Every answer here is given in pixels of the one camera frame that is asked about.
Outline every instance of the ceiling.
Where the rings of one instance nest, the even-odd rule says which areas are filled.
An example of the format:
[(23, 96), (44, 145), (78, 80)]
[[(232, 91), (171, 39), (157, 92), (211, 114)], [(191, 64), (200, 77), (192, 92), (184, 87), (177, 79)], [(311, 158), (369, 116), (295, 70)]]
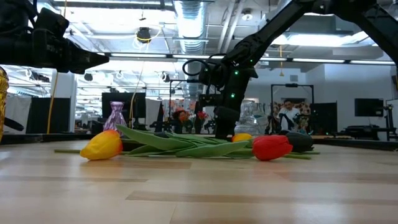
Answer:
[[(162, 1), (68, 0), (65, 9), (64, 0), (39, 0), (38, 7), (46, 7), (61, 14), (65, 12), (70, 21), (65, 38), (93, 52), (189, 54), (193, 52), (188, 48), (189, 44), (194, 43), (199, 46), (194, 49), (195, 54), (209, 55), (227, 52), (245, 36), (257, 32), (266, 23), (266, 19), (272, 19), (278, 6), (278, 0), (195, 1), (200, 3), (197, 6), (202, 10), (198, 11), (199, 14), (196, 16), (200, 17), (202, 12), (203, 17), (201, 20), (186, 22), (183, 21), (183, 16), (192, 15), (178, 14), (178, 7), (186, 4), (187, 0), (164, 0), (164, 4), (160, 2)], [(383, 6), (391, 12), (395, 10), (387, 1)], [(246, 11), (246, 17), (251, 19), (244, 20), (242, 11)], [(140, 27), (148, 27), (150, 30), (152, 39), (148, 44), (142, 44), (136, 38)], [(227, 31), (224, 39), (220, 38), (223, 36), (223, 30)], [(359, 27), (336, 16), (306, 15), (287, 30), (283, 38), (284, 42), (275, 41), (275, 44), (267, 49), (266, 53), (269, 56), (343, 59), (377, 59), (383, 56), (382, 50), (374, 46), (374, 42), (367, 38)], [(153, 95), (154, 98), (166, 97), (169, 95), (169, 84), (159, 77), (168, 74), (171, 79), (186, 79), (181, 70), (183, 63), (183, 60), (151, 62), (134, 58), (113, 58), (110, 63), (86, 71), (92, 74), (93, 81), (86, 81), (83, 75), (78, 76), (80, 86), (98, 87), (78, 89), (78, 108), (85, 110), (86, 101), (83, 100), (91, 100), (94, 106), (90, 109), (94, 107), (98, 110), (100, 94), (109, 91), (107, 86), (110, 85), (118, 86), (119, 91), (134, 91), (137, 84), (150, 86), (154, 90), (149, 95)], [(284, 68), (299, 68), (301, 72), (306, 72), (317, 65), (284, 63)], [(269, 62), (263, 69), (279, 67), (279, 62)], [(30, 73), (27, 69), (50, 79), (54, 74), (53, 70), (15, 66), (5, 66), (5, 69), (9, 73), (10, 82), (21, 85), (12, 87), (13, 92), (37, 96), (50, 95), (49, 83), (29, 78)], [(36, 84), (42, 86), (22, 86)], [(192, 84), (180, 83), (179, 87), (181, 90), (177, 90), (175, 94), (175, 97), (179, 98), (201, 91), (199, 86)]]

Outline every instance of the gold object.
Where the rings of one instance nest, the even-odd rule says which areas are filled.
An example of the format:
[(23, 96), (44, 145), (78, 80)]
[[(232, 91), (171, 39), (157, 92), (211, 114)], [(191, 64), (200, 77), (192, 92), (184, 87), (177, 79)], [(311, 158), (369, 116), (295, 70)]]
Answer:
[(6, 116), (6, 97), (8, 89), (8, 76), (6, 71), (0, 67), (0, 141), (3, 134), (4, 117)]

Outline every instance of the white wall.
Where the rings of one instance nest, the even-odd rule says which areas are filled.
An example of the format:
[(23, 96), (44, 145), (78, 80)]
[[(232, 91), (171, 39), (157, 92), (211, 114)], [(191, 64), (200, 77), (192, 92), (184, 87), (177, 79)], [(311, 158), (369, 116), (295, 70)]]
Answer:
[[(258, 98), (260, 103), (271, 102), (271, 84), (286, 84), (293, 83), (290, 81), (290, 75), (298, 75), (298, 84), (306, 84), (306, 75), (297, 68), (285, 68), (283, 69), (284, 76), (280, 76), (280, 69), (274, 70), (257, 70), (259, 78), (253, 78), (249, 82), (249, 86), (246, 89), (246, 98)], [(281, 98), (306, 98), (308, 101), (311, 100), (311, 89), (310, 88), (286, 88), (284, 86), (275, 86), (274, 89), (274, 101), (280, 101)]]
[(371, 124), (385, 127), (384, 118), (355, 117), (355, 98), (393, 98), (391, 66), (321, 65), (306, 74), (315, 85), (315, 102), (337, 101), (338, 130), (350, 125)]

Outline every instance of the wooden table surface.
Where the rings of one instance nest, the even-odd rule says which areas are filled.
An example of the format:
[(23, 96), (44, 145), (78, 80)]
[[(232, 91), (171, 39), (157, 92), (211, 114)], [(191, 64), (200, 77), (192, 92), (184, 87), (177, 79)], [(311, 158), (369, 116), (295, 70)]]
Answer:
[(310, 161), (117, 157), (86, 142), (0, 147), (1, 224), (398, 223), (395, 152), (316, 146)]

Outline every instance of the man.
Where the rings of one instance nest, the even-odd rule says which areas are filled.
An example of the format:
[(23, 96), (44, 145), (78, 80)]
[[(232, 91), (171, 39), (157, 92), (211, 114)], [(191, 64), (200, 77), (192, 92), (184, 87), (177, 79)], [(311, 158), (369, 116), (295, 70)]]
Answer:
[(279, 111), (279, 122), (282, 130), (294, 131), (296, 124), (294, 118), (300, 115), (300, 110), (293, 107), (293, 103), (286, 99), (284, 107)]

